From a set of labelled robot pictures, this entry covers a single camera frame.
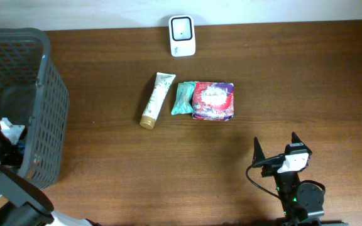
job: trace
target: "white wall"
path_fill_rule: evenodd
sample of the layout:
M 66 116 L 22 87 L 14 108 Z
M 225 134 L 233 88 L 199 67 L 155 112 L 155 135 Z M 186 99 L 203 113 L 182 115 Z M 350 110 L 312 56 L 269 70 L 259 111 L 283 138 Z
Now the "white wall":
M 41 30 L 362 19 L 362 0 L 0 0 L 0 28 Z

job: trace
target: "tube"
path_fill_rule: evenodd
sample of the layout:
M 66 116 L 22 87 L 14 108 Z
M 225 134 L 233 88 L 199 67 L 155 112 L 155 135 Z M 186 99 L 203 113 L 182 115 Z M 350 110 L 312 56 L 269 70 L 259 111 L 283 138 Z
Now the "tube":
M 173 82 L 175 75 L 157 72 L 155 88 L 151 93 L 148 105 L 142 114 L 140 125 L 147 129 L 153 129 L 157 116 L 162 108 L 166 94 Z

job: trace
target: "pink package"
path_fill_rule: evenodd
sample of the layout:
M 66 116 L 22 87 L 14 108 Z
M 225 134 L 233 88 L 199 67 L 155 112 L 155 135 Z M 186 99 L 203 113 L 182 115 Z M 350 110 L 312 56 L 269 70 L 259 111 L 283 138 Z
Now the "pink package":
M 234 85 L 221 82 L 197 82 L 192 107 L 194 119 L 230 120 L 234 116 Z

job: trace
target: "cable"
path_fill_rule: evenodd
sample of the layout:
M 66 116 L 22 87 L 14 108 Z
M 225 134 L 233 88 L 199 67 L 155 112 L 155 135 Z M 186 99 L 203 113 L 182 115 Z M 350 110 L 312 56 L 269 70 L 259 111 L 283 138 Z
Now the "cable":
M 278 198 L 280 201 L 284 202 L 284 201 L 280 198 L 280 196 L 278 196 L 278 195 L 274 194 L 273 192 L 271 192 L 271 191 L 263 188 L 262 186 L 260 186 L 259 184 L 255 183 L 255 181 L 253 181 L 253 180 L 250 178 L 250 176 L 248 175 L 248 171 L 249 171 L 251 168 L 252 168 L 252 165 L 249 166 L 249 167 L 246 169 L 246 171 L 245 171 L 245 176 L 247 177 L 247 179 L 248 179 L 253 185 L 255 185 L 256 187 L 258 187 L 258 188 L 261 189 L 262 191 L 264 191 L 264 192 L 268 193 L 269 195 L 274 196 L 274 197 Z

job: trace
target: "wood grain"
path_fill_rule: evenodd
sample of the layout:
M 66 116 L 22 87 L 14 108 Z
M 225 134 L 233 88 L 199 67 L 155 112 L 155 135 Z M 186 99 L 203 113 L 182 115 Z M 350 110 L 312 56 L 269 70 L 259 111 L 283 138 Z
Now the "wood grain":
M 362 225 L 362 21 L 196 27 L 197 51 L 173 58 L 166 28 L 51 31 L 70 92 L 56 210 L 103 225 L 212 225 L 282 217 L 244 172 L 253 138 L 265 155 L 295 131 L 313 158 L 300 178 L 327 187 L 323 220 Z M 235 85 L 235 118 L 171 116 L 139 126 L 156 72 L 175 83 Z M 272 178 L 259 184 L 274 189 Z

